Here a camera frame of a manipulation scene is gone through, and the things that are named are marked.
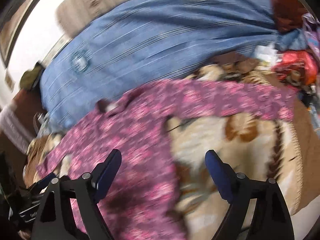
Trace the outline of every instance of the black object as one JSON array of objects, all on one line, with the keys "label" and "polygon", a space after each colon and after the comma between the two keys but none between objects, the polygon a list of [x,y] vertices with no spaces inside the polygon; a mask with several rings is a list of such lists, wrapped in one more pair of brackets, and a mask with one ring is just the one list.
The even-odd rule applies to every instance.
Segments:
[{"label": "black object", "polygon": [[205,164],[221,197],[230,203],[212,240],[236,240],[241,232],[250,199],[257,199],[247,240],[294,240],[293,227],[284,197],[275,179],[251,180],[235,173],[214,150],[205,155]]},{"label": "black object", "polygon": [[[105,224],[97,203],[106,196],[121,165],[121,153],[112,150],[92,173],[84,173],[76,180],[67,176],[54,178],[41,200],[33,225],[32,240],[102,240],[113,237]],[[70,198],[76,198],[88,235],[76,228]]]}]

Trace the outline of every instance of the silver screw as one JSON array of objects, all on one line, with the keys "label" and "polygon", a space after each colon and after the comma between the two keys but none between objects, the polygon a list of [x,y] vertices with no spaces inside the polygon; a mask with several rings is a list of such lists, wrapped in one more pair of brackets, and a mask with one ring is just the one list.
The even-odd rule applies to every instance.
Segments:
[{"label": "silver screw", "polygon": [[237,173],[237,177],[238,177],[239,179],[244,179],[244,178],[245,178],[245,175],[244,175],[242,172],[238,172],[238,173]]},{"label": "silver screw", "polygon": [[271,184],[275,184],[276,183],[276,180],[274,178],[269,178],[268,181]]},{"label": "silver screw", "polygon": [[82,174],[82,179],[88,179],[88,178],[90,178],[90,176],[91,176],[91,174],[86,172],[86,173]]},{"label": "silver screw", "polygon": [[58,183],[58,181],[59,181],[58,178],[53,178],[53,179],[51,180],[51,183],[52,183],[52,184],[56,184],[56,183]]}]

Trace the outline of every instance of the pile of clothes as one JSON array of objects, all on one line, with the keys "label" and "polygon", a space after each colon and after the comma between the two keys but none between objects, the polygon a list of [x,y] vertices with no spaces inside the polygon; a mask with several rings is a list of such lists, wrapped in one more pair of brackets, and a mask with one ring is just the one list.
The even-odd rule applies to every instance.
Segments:
[{"label": "pile of clothes", "polygon": [[131,0],[96,19],[41,76],[48,115],[26,185],[78,178],[117,148],[98,205],[115,239],[211,239],[228,210],[204,165],[213,149],[250,179],[275,178],[295,214],[320,194],[305,106],[318,98],[319,23],[299,12],[293,29],[278,24],[288,33],[270,0]]}]

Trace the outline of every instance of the blue cloth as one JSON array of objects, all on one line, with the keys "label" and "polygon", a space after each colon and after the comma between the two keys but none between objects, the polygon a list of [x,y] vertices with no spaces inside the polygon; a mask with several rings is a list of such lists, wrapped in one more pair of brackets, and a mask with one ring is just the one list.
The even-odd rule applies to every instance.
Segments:
[{"label": "blue cloth", "polygon": [[279,35],[276,42],[276,49],[279,51],[303,50],[308,48],[306,38],[302,29],[295,29],[289,33]]},{"label": "blue cloth", "polygon": [[182,78],[209,56],[275,42],[270,0],[131,0],[94,20],[44,71],[43,106],[70,128],[101,98]]}]

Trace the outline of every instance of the maroon fabric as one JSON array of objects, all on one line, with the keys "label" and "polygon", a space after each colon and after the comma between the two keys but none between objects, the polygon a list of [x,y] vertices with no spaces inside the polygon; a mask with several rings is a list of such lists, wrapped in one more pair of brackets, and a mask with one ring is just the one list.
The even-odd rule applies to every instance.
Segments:
[{"label": "maroon fabric", "polygon": [[[292,120],[294,93],[268,85],[164,80],[130,90],[108,113],[98,109],[76,124],[50,152],[44,177],[72,155],[68,175],[78,178],[103,162],[113,148],[122,153],[120,170],[99,208],[115,239],[186,239],[168,217],[178,197],[170,139],[164,124],[181,119],[250,112],[267,120]],[[75,220],[84,230],[75,201]]]}]

